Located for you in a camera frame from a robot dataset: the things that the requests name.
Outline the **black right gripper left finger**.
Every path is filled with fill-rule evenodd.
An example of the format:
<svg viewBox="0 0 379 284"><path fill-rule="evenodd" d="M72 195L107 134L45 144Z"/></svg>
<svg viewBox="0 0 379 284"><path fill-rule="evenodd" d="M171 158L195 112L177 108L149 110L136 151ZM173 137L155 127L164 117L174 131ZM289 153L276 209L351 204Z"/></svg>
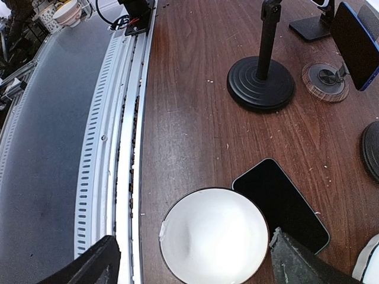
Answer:
<svg viewBox="0 0 379 284"><path fill-rule="evenodd" d="M41 283L117 283L120 259L121 251L116 238L106 235Z"/></svg>

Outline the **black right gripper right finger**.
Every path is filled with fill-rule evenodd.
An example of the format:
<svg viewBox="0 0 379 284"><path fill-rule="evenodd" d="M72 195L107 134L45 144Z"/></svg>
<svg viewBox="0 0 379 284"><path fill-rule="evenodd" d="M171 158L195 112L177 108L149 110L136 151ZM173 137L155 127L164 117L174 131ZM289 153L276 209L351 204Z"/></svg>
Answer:
<svg viewBox="0 0 379 284"><path fill-rule="evenodd" d="M367 268L347 275L327 264L316 253L327 231L318 229L277 227L269 243L276 283L367 283Z"/></svg>

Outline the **dark smartphone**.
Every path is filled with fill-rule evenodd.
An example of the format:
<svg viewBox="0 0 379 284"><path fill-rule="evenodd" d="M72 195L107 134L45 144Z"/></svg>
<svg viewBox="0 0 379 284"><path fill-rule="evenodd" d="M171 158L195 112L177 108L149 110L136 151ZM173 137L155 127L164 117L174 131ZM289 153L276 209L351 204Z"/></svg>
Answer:
<svg viewBox="0 0 379 284"><path fill-rule="evenodd" d="M261 210L270 237L280 227L314 254L329 244L328 230L274 159L263 159L237 177L232 182L232 189L247 197Z"/></svg>

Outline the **black round-base clamp phone stand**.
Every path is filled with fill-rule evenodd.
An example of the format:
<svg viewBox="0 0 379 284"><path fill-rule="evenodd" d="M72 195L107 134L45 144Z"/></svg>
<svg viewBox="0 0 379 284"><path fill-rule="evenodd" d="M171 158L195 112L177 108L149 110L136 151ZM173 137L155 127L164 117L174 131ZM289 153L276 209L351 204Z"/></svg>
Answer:
<svg viewBox="0 0 379 284"><path fill-rule="evenodd" d="M280 1L263 1L262 33L258 56L238 60L227 74L227 90L244 109L271 113L285 108L292 100L295 82L288 69L272 59Z"/></svg>

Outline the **clear-base metal phone stand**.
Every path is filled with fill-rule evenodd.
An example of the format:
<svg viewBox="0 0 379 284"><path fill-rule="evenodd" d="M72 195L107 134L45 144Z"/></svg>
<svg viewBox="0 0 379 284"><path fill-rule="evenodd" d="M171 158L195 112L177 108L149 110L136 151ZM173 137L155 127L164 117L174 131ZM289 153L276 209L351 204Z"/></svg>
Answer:
<svg viewBox="0 0 379 284"><path fill-rule="evenodd" d="M309 94L328 103L338 103L346 99L349 86L345 76L349 75L345 63L337 68L327 63L309 63L301 72L301 78Z"/></svg>

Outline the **blue-edged black smartphone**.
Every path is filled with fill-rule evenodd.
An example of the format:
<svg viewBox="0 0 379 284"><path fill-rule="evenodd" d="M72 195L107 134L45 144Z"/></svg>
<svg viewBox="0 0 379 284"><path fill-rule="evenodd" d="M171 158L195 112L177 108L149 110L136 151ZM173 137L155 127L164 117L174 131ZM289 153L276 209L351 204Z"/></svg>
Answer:
<svg viewBox="0 0 379 284"><path fill-rule="evenodd" d="M378 44L348 3L339 4L330 33L356 90L366 90L378 75Z"/></svg>

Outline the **black gooseneck phone stand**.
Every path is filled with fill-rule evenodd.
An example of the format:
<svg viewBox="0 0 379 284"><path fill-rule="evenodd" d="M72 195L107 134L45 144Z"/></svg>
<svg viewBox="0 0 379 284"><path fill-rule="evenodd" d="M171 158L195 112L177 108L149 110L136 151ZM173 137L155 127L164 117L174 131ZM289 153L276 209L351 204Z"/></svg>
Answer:
<svg viewBox="0 0 379 284"><path fill-rule="evenodd" d="M365 170L378 183L378 121L369 124L362 132L361 157Z"/></svg>

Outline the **white-cased smartphone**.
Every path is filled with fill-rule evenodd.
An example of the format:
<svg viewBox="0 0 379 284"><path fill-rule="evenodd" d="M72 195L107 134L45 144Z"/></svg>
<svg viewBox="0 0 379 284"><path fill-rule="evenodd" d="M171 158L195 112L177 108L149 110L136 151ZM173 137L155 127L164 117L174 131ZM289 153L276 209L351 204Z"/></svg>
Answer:
<svg viewBox="0 0 379 284"><path fill-rule="evenodd" d="M320 8L327 7L329 4L329 0L311 0L315 5Z"/></svg>

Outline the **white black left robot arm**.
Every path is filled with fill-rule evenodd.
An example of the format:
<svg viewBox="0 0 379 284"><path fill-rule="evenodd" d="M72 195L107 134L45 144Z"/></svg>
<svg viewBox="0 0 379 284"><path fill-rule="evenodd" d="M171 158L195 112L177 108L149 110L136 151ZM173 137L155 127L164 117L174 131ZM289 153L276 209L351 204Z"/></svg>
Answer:
<svg viewBox="0 0 379 284"><path fill-rule="evenodd" d="M118 0L130 17L125 35L136 36L148 33L152 22L156 1L154 0Z"/></svg>

